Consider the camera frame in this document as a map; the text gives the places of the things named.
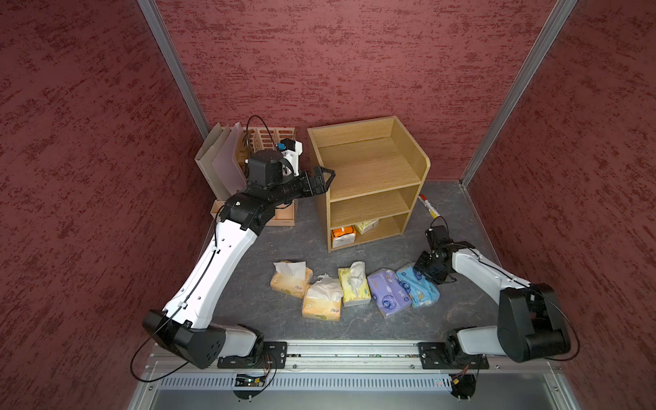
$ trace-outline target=black mounting bracket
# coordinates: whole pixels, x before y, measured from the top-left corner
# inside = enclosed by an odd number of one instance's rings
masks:
[[[469,370],[490,368],[487,357],[476,354],[460,353],[455,359],[449,359],[446,349],[446,343],[441,342],[420,342],[417,343],[419,348],[419,358],[421,367],[424,370],[463,370],[469,365]]]
[[[272,366],[273,369],[284,369],[285,362],[287,361],[287,342],[264,342],[262,345],[262,357],[266,357],[267,355],[274,357],[276,363],[273,363],[273,360],[269,360],[269,363],[265,365],[261,357],[256,358],[258,362],[254,362],[253,358],[249,356],[226,356],[217,360],[216,367],[219,369],[253,370],[256,368],[261,369],[262,366]]]

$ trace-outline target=vent grille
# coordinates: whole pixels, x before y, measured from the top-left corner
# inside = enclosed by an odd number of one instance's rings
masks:
[[[258,390],[233,388],[234,375],[171,375],[162,380],[161,390]],[[368,375],[351,373],[278,373],[268,387],[273,390],[342,390],[342,391],[451,391],[448,375]]]

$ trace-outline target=tissue package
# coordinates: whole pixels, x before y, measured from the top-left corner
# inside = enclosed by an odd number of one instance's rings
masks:
[[[310,268],[305,269],[304,279],[276,272],[271,279],[271,288],[277,292],[303,299],[310,279],[312,279],[312,270]]]
[[[367,276],[371,297],[383,317],[389,318],[412,304],[410,297],[399,285],[393,270],[380,269]]]
[[[414,265],[408,264],[396,271],[396,279],[410,296],[412,307],[430,306],[438,301],[440,292],[422,274],[414,271]]]
[[[339,283],[342,284],[342,290],[344,291],[344,298],[342,298],[344,301],[344,307],[367,304],[371,301],[371,292],[369,292],[367,281],[362,282],[358,288],[357,296],[353,293],[353,288],[351,286],[351,268],[340,268],[337,271],[337,275],[339,275]]]
[[[324,300],[318,298],[303,299],[303,317],[308,319],[339,321],[341,300]]]
[[[303,317],[308,319],[338,321],[344,292],[338,279],[319,275],[303,298]]]
[[[379,221],[378,219],[367,220],[365,222],[360,222],[359,224],[355,224],[354,226],[356,227],[360,235],[362,235],[366,231],[376,228],[376,226],[378,226],[378,221]]]
[[[331,231],[331,237],[333,238],[333,248],[350,245],[356,241],[356,231],[353,229],[353,226],[345,226],[343,228],[333,229]]]

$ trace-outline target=black cable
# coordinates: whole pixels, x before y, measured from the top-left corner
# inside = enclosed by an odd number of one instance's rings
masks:
[[[447,228],[447,235],[450,237],[451,234],[449,233],[449,224],[447,223],[447,220],[444,219],[444,217],[441,216],[441,215],[440,215],[440,216],[436,216],[435,219],[433,219],[433,222],[430,223],[429,228],[433,228],[433,224],[434,224],[435,221],[438,220],[438,219],[442,219],[442,222],[444,222],[444,226]]]
[[[540,292],[536,291],[535,289],[532,289],[532,288],[530,288],[530,287],[524,285],[523,283],[521,283],[521,282],[519,282],[519,281],[516,281],[516,280],[513,279],[512,277],[508,276],[508,274],[506,274],[506,273],[505,273],[504,271],[502,271],[501,269],[499,269],[499,268],[497,268],[497,267],[495,267],[495,266],[492,266],[492,265],[490,265],[490,264],[486,264],[485,262],[483,262],[483,261],[480,260],[480,259],[477,259],[477,260],[478,260],[479,263],[482,263],[482,264],[485,265],[485,266],[488,266],[488,267],[490,267],[490,268],[492,268],[492,269],[496,269],[497,271],[499,271],[501,274],[503,274],[504,276],[506,276],[506,277],[507,277],[508,279],[510,279],[511,281],[513,281],[513,282],[515,282],[515,283],[519,283],[521,286],[524,286],[526,289],[528,289],[528,290],[529,290],[530,292],[532,292],[534,295],[536,295],[536,296],[538,296],[538,297],[542,297],[543,299],[545,299],[547,302],[549,302],[549,304],[551,304],[551,306],[553,306],[553,307],[556,308],[556,310],[560,313],[560,315],[563,317],[563,319],[565,319],[565,321],[567,322],[567,324],[569,325],[569,327],[572,329],[572,333],[574,334],[574,339],[576,340],[576,352],[574,352],[574,354],[573,354],[571,357],[569,357],[569,358],[565,358],[565,359],[556,359],[556,358],[545,358],[545,359],[547,359],[547,360],[553,360],[553,361],[570,361],[570,360],[572,360],[573,358],[575,358],[575,357],[577,357],[577,356],[579,355],[579,353],[581,352],[581,340],[579,339],[579,334],[576,332],[576,329],[574,328],[574,325],[572,325],[572,323],[570,322],[569,318],[563,313],[562,310],[560,310],[560,308],[559,308],[558,306],[556,306],[555,303],[553,303],[548,297],[546,297],[546,296],[540,294]]]
[[[136,373],[134,372],[134,359],[136,359],[136,355],[139,354],[139,352],[141,351],[141,349],[144,348],[144,346],[146,345],[146,343],[148,343],[148,342],[150,341],[150,339],[152,339],[153,336],[155,336],[155,335],[157,334],[157,332],[159,332],[160,330],[162,330],[162,328],[163,328],[164,326],[166,326],[166,325],[168,324],[168,322],[170,322],[170,321],[173,319],[173,316],[175,316],[175,315],[180,311],[180,309],[182,309],[182,306],[180,306],[180,307],[178,308],[178,310],[176,310],[175,313],[174,313],[173,315],[171,315],[171,316],[168,318],[168,320],[167,320],[166,322],[162,323],[162,325],[161,325],[160,327],[158,327],[157,330],[155,330],[155,331],[153,332],[153,334],[150,335],[150,336],[146,339],[146,341],[143,342],[143,343],[141,344],[141,346],[139,346],[139,348],[138,348],[138,349],[136,350],[136,352],[133,354],[133,356],[132,356],[132,360],[130,361],[130,373],[132,373],[132,377],[134,377],[136,380],[139,380],[140,382],[144,382],[144,383],[156,382],[156,381],[158,381],[158,380],[164,379],[164,378],[167,377],[167,376],[172,375],[173,373],[175,373],[175,372],[177,372],[178,370],[180,370],[181,368],[183,368],[185,365],[189,364],[189,362],[186,361],[186,362],[184,362],[180,367],[178,367],[177,369],[175,369],[175,370],[173,370],[173,371],[170,371],[170,372],[168,372],[167,374],[165,374],[165,375],[163,375],[163,376],[160,376],[160,377],[157,377],[156,379],[152,379],[152,380],[142,379],[142,378],[140,378],[139,376],[137,376]]]
[[[215,215],[215,217],[214,217],[215,232],[216,232],[216,218],[218,217],[219,212],[221,212],[221,209],[218,210],[218,212],[216,213],[216,215]],[[212,252],[212,256],[210,257],[209,262],[207,263],[207,266],[205,267],[205,270],[204,270],[203,273],[201,274],[201,277],[196,281],[196,284],[195,284],[194,287],[192,288],[192,291],[189,292],[189,294],[187,295],[187,297],[184,299],[184,302],[183,302],[183,303],[187,303],[187,300],[189,300],[189,298],[192,296],[192,294],[194,293],[194,291],[195,291],[196,288],[198,287],[198,284],[201,283],[201,280],[203,280],[203,277],[205,276],[205,273],[206,273],[207,270],[209,269],[210,265],[212,264],[212,260],[214,260],[214,256],[215,256],[217,253],[218,253],[217,251]],[[171,316],[166,320],[166,322],[162,323],[162,325],[159,326],[159,327],[153,332],[153,334],[150,335],[150,336],[146,339],[146,341],[144,341],[144,342],[141,344],[141,346],[139,346],[139,348],[136,350],[136,352],[135,352],[134,355],[132,356],[132,360],[130,361],[130,373],[132,373],[132,376],[133,376],[136,380],[139,380],[140,382],[144,382],[144,383],[156,382],[156,381],[158,381],[158,380],[164,379],[164,378],[167,377],[167,376],[172,375],[173,373],[175,373],[175,372],[177,372],[178,370],[180,370],[181,368],[183,368],[185,365],[189,364],[189,362],[187,361],[187,362],[183,363],[183,364],[182,364],[180,367],[178,367],[177,369],[175,369],[175,370],[173,370],[173,371],[171,371],[171,372],[169,372],[169,373],[167,373],[167,374],[165,374],[165,375],[163,375],[163,376],[161,376],[161,377],[157,377],[156,379],[152,379],[152,380],[145,380],[145,379],[140,378],[139,376],[136,375],[136,373],[134,373],[134,369],[133,369],[133,367],[134,367],[134,359],[136,358],[136,355],[141,351],[141,349],[144,348],[144,346],[146,345],[146,343],[148,343],[148,342],[150,341],[150,339],[152,339],[153,336],[155,336],[155,335],[157,334],[157,332],[159,332],[160,330],[162,330],[162,328],[164,328],[164,326],[166,326],[171,320],[173,320],[173,316],[177,315],[177,313],[180,311],[180,309],[182,309],[182,305],[181,305],[180,307],[178,307],[178,310],[176,310],[176,311],[173,313],[173,315],[171,315]]]
[[[266,388],[269,387],[269,386],[271,385],[271,383],[272,383],[272,382],[274,381],[274,379],[276,378],[276,373],[278,373],[278,361],[276,360],[276,357],[275,357],[275,356],[269,356],[268,354],[266,355],[266,357],[268,357],[268,358],[272,358],[272,359],[274,360],[274,363],[276,364],[276,370],[274,370],[274,375],[271,376],[271,380],[269,380],[269,383],[267,383],[267,385],[266,385],[265,387],[263,387],[262,390],[260,390],[260,393],[262,393],[263,391],[265,391]]]
[[[444,224],[445,224],[445,226],[447,227],[447,233],[448,233],[448,232],[449,232],[449,225],[447,225],[447,221],[446,221],[446,219],[444,219],[441,215],[438,216],[438,217],[435,218],[435,219],[438,219],[438,218],[441,218],[441,219],[444,221]],[[552,361],[570,361],[570,360],[572,360],[573,358],[575,358],[575,357],[577,357],[577,356],[579,355],[579,353],[581,352],[581,340],[579,339],[579,334],[576,332],[576,329],[574,328],[574,325],[573,325],[572,322],[569,320],[569,318],[567,317],[567,315],[565,315],[565,314],[563,313],[563,311],[560,310],[560,308],[559,308],[558,306],[556,306],[555,303],[553,303],[549,298],[547,298],[547,297],[545,297],[544,295],[540,294],[540,292],[536,291],[535,289],[532,289],[532,288],[530,288],[530,287],[524,285],[522,282],[516,281],[513,277],[510,277],[508,274],[506,274],[506,272],[502,271],[501,269],[497,268],[496,266],[492,266],[492,265],[490,265],[490,264],[486,264],[485,262],[483,262],[483,261],[481,260],[481,255],[479,255],[478,253],[474,252],[474,250],[473,250],[472,248],[470,248],[469,246],[465,246],[465,245],[463,245],[462,243],[458,243],[457,245],[460,245],[463,249],[469,249],[470,251],[472,251],[473,254],[477,256],[476,261],[477,261],[478,263],[483,264],[483,265],[485,265],[485,266],[488,266],[488,267],[490,267],[490,268],[492,268],[492,269],[495,269],[495,270],[499,271],[503,276],[507,277],[507,278],[510,279],[511,281],[513,281],[513,282],[515,282],[515,283],[518,283],[518,284],[520,284],[521,286],[525,287],[525,288],[528,289],[530,292],[532,292],[534,295],[537,295],[538,297],[541,297],[541,298],[545,299],[547,302],[549,302],[549,304],[551,304],[551,306],[555,307],[556,310],[557,310],[557,311],[560,313],[560,315],[563,317],[563,319],[565,319],[565,321],[567,322],[567,324],[569,325],[569,327],[572,329],[572,333],[574,334],[574,339],[576,340],[576,352],[574,352],[574,354],[573,354],[571,357],[569,357],[569,358],[565,358],[565,359],[556,359],[556,358],[545,358],[545,359],[547,359],[547,360],[552,360]]]
[[[195,291],[196,288],[198,287],[198,284],[201,283],[201,280],[203,280],[203,276],[205,276],[205,273],[206,273],[207,270],[209,269],[209,266],[212,264],[212,260],[214,260],[214,256],[215,256],[217,253],[218,253],[218,251],[214,251],[214,252],[212,252],[212,256],[210,257],[209,262],[207,263],[207,266],[205,267],[205,270],[204,270],[203,273],[201,274],[201,277],[196,281],[196,284],[195,284],[194,287],[192,288],[192,291],[189,292],[189,294],[187,295],[186,298],[184,298],[184,302],[183,302],[183,303],[186,303],[187,300],[189,300],[189,298],[192,297],[192,293],[194,293],[194,291]]]
[[[448,285],[449,283],[458,282],[458,279],[456,279],[455,277],[451,276],[451,274],[447,274],[447,276],[451,278],[451,281],[449,281],[449,282],[436,281],[436,282],[439,282],[440,285]]]
[[[246,121],[246,131],[245,131],[245,134],[244,134],[244,139],[246,140],[246,146],[250,148],[249,139],[248,139],[248,127],[251,124],[251,120],[254,117],[259,118],[260,121],[262,121],[262,124],[264,124],[264,128],[266,128],[266,132],[268,133],[269,139],[271,140],[271,143],[274,145],[274,149],[277,149],[276,142],[274,141],[274,138],[273,138],[273,135],[271,134],[271,131],[269,131],[269,127],[266,126],[266,123],[264,122],[262,117],[259,116],[259,115],[251,115],[251,117],[248,118],[248,121]]]
[[[217,249],[218,249],[218,239],[216,238],[216,220],[218,218],[218,214],[221,213],[221,211],[223,210],[223,207],[225,207],[225,206],[226,206],[226,204],[223,203],[223,205],[221,205],[221,208],[218,209],[218,211],[216,212],[216,215],[214,216],[214,245]]]
[[[478,373],[481,371],[481,364],[483,363],[483,355],[478,356],[478,370],[476,370],[476,383],[478,383]]]
[[[276,209],[287,209],[287,208],[289,208],[289,206],[290,206],[291,204],[292,204],[292,203],[290,202],[289,204],[287,204],[287,206],[286,206],[286,207],[282,207],[282,208],[276,208]]]

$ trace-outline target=shelf compartment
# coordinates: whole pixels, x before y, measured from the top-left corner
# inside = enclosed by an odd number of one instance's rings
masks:
[[[401,234],[401,230],[403,229],[403,224],[405,223],[406,218],[407,218],[407,213],[396,215],[396,216],[388,216],[387,218],[382,218],[378,222],[378,225],[375,228],[364,233],[363,235],[360,235],[359,233],[356,232],[356,241],[353,242],[352,244],[340,246],[337,248],[332,248],[331,245],[331,250],[348,248],[350,246],[361,245],[363,243],[377,241],[379,239],[383,239],[386,237],[399,235]]]
[[[416,186],[331,203],[331,229],[408,213]]]
[[[323,166],[335,170],[331,201],[376,194],[421,182],[391,137],[319,148]]]

